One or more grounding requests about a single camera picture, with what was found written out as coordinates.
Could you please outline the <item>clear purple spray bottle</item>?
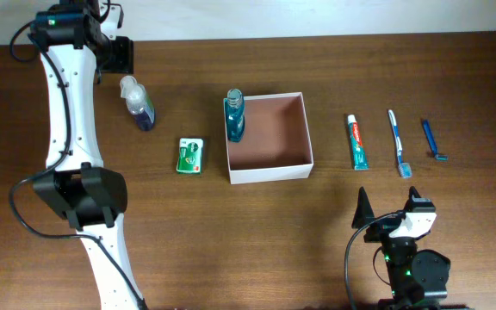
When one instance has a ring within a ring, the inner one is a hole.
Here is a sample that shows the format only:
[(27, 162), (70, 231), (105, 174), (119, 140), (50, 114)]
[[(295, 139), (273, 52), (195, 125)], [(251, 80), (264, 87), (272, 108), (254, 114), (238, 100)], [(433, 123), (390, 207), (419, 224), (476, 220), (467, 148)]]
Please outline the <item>clear purple spray bottle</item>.
[(121, 98), (126, 100), (129, 113), (142, 131), (151, 131), (156, 122), (156, 112), (143, 84), (133, 76), (125, 76), (120, 81)]

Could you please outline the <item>teal mouthwash bottle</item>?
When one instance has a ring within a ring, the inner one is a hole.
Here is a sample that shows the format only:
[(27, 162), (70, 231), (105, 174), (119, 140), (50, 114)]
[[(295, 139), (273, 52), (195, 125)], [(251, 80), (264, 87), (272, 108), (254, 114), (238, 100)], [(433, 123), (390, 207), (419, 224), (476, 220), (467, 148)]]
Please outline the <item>teal mouthwash bottle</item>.
[(225, 100), (227, 137), (240, 142), (245, 130), (245, 99), (239, 89), (230, 89)]

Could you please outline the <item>green white soap bar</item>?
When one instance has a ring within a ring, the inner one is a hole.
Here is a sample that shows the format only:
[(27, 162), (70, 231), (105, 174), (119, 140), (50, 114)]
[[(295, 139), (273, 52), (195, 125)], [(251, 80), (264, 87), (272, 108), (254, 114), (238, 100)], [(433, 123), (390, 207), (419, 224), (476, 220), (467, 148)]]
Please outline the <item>green white soap bar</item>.
[(176, 171), (179, 174), (201, 174), (203, 139), (181, 138)]

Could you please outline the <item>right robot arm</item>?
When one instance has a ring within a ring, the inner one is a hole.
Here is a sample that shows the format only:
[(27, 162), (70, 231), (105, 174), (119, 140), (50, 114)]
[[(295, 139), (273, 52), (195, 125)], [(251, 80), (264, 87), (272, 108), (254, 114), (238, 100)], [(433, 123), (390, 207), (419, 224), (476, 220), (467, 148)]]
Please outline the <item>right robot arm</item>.
[(420, 250), (417, 242), (431, 232), (437, 218), (431, 200), (422, 197), (415, 187), (408, 192), (405, 206), (398, 211), (374, 215), (364, 188), (358, 190), (356, 212), (351, 224), (355, 233), (344, 254), (349, 267), (350, 247), (360, 233), (366, 243), (378, 243), (376, 250), (385, 261), (391, 288), (390, 299), (380, 299), (374, 309), (442, 309), (440, 301), (448, 296), (450, 260), (433, 250)]

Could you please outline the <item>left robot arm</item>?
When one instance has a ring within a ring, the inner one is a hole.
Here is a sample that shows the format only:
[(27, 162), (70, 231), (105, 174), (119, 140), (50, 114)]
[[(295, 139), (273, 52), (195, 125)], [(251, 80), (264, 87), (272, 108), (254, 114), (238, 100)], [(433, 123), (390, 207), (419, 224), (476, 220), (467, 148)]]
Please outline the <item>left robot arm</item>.
[(46, 168), (35, 194), (84, 245), (103, 309), (144, 309), (124, 237), (127, 185), (105, 168), (96, 139), (95, 85), (103, 73), (133, 70), (133, 43), (117, 35), (123, 8), (108, 1), (60, 1), (37, 13), (29, 39), (40, 51), (49, 94)]

